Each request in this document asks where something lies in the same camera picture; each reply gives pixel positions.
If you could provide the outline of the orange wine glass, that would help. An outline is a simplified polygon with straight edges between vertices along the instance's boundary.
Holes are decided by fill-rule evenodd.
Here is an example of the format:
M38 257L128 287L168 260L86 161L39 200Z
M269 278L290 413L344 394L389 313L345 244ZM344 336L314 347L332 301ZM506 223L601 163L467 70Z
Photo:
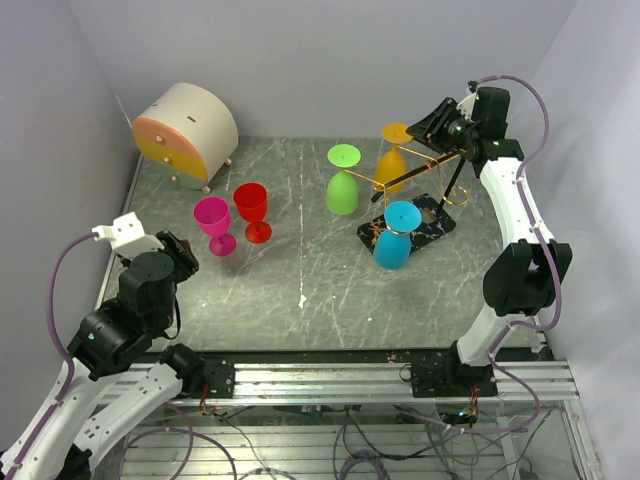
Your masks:
M407 128L408 126L403 123L390 123L382 129L382 138L390 145L390 149L377 162L374 179L380 184L386 184L408 172L406 161L400 150L400 146L412 141L412 137L406 133Z

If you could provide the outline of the pink wine glass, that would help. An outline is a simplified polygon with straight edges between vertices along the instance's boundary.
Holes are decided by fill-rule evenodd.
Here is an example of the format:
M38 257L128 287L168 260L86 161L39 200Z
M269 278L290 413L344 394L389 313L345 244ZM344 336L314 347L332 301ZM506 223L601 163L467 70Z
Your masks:
M209 250L218 257L231 255L237 246L236 238L229 232L231 211L221 197L201 199L193 209L193 216L204 234L210 237Z

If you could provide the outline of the red wine glass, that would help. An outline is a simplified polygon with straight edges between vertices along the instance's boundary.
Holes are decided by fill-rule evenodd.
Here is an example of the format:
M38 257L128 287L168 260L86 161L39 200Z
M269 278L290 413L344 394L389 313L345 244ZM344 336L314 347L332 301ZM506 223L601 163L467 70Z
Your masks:
M268 212L268 193L266 188L256 182L239 186L233 201L240 217L247 222L246 239L254 244L267 242L272 235L271 226L265 221Z

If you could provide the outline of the green wine glass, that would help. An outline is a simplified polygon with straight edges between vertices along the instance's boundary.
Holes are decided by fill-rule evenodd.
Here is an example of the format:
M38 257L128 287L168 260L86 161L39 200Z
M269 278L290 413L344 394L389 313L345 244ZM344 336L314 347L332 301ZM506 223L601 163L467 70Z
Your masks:
M336 144L329 149L327 159L331 165L339 169L327 186L327 208L336 215L350 215L358 207L359 190L356 180L347 169L355 167L360 162L361 153L353 145Z

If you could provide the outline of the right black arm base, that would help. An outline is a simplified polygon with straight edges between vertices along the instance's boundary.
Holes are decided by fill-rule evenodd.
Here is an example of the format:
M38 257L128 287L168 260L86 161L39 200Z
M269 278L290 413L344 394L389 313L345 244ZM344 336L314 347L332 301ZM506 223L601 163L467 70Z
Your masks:
M414 398L494 397L498 390L491 366L469 366L455 362L412 364L409 383Z

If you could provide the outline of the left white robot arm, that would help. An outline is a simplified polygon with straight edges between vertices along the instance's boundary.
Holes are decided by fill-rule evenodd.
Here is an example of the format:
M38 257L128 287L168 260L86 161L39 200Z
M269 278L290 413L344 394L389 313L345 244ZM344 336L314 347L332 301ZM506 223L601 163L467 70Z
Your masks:
M205 383L204 360L186 345L175 344L134 387L103 410L95 409L155 339L180 326L177 287L198 271L199 263L188 241L169 231L148 235L132 224L96 227L63 251L87 240L108 241L122 258L119 291L88 314L64 346L53 300L61 264L54 264L46 320L63 364L36 417L2 452L4 479L89 479L112 447L149 413L178 395L196 395Z

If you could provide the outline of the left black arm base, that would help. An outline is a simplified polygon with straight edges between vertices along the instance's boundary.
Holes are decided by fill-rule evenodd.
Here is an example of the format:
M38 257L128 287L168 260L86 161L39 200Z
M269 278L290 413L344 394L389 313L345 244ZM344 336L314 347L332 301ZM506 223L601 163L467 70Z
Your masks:
M235 387L236 370L233 364L222 358L202 356L184 344L175 344L160 355L160 362L167 364L182 381L178 398L231 398Z

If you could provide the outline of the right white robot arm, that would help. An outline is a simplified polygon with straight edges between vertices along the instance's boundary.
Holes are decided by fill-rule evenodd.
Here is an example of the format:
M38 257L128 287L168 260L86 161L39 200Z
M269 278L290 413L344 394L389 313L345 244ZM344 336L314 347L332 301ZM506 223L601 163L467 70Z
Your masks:
M539 213L526 177L520 143L507 137L510 93L472 82L461 101L446 98L407 134L439 153L472 165L491 200L503 250L483 279L484 304L452 346L440 373L442 387L459 396L491 375L500 347L518 328L533 330L540 310L560 306L560 286L573 253L558 242Z

